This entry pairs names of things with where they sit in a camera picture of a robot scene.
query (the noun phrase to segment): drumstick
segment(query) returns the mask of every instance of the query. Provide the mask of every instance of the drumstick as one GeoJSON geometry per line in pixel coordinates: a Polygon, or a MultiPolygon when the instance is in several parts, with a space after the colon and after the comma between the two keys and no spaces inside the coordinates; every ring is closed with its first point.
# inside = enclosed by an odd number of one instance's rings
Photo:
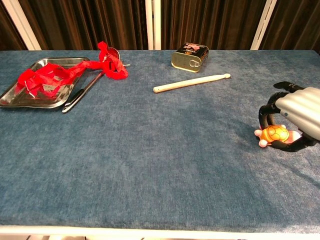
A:
{"type": "Polygon", "coordinates": [[[199,77],[191,80],[185,80],[185,81],[178,81],[162,86],[155,86],[153,88],[153,91],[155,93],[160,93],[172,89],[178,89],[178,88],[183,88],[191,85],[196,85],[196,84],[203,84],[203,83],[208,83],[212,81],[217,81],[220,79],[228,79],[230,78],[231,75],[229,73],[223,74],[223,75],[212,75],[212,76],[205,76],[205,77],[199,77]]]}

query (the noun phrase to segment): silver tray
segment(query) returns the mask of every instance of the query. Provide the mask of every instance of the silver tray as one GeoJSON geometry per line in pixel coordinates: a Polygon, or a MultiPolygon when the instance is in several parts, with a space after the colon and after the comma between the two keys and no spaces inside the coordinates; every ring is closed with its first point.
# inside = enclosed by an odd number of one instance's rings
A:
{"type": "MultiPolygon", "coordinates": [[[[83,62],[90,61],[87,57],[47,57],[43,58],[31,65],[30,69],[33,71],[43,68],[48,63],[57,64],[65,69],[74,67],[75,65],[83,62]]],[[[36,98],[32,97],[26,92],[26,88],[23,88],[19,92],[15,92],[17,82],[13,83],[1,96],[0,107],[3,108],[44,108],[51,109],[63,105],[69,98],[70,93],[77,84],[79,77],[70,85],[61,86],[57,94],[53,97],[48,97],[39,92],[36,98]]]]}

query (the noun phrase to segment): brown curtain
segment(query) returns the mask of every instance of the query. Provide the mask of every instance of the brown curtain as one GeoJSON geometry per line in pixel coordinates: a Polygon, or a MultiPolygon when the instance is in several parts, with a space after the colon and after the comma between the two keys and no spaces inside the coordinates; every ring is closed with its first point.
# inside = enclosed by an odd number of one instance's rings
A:
{"type": "Polygon", "coordinates": [[[320,54],[320,1],[278,0],[260,49],[315,50],[320,54]]]}
{"type": "Polygon", "coordinates": [[[43,50],[148,49],[144,0],[19,0],[43,50]]]}
{"type": "Polygon", "coordinates": [[[162,0],[161,46],[250,49],[266,0],[162,0]]]}
{"type": "Polygon", "coordinates": [[[0,51],[27,50],[2,1],[0,1],[0,29],[0,51]]]}

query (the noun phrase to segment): blue tablecloth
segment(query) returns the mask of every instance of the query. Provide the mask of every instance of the blue tablecloth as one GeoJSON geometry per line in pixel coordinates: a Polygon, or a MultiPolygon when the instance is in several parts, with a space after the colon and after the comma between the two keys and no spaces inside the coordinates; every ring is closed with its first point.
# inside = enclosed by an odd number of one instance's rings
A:
{"type": "MultiPolygon", "coordinates": [[[[1,225],[320,232],[320,145],[287,153],[254,136],[273,84],[320,88],[319,55],[211,50],[192,73],[171,66],[172,52],[120,51],[129,77],[102,77],[67,114],[0,109],[1,225]]],[[[0,92],[39,59],[98,54],[2,51],[0,92]]]]}

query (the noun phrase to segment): can label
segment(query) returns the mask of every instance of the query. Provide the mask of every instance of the can label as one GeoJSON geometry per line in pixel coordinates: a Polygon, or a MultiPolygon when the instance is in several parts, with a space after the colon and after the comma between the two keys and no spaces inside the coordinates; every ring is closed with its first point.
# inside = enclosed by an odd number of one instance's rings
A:
{"type": "Polygon", "coordinates": [[[197,73],[209,55],[209,48],[195,43],[184,43],[171,56],[171,64],[177,69],[197,73]]]}

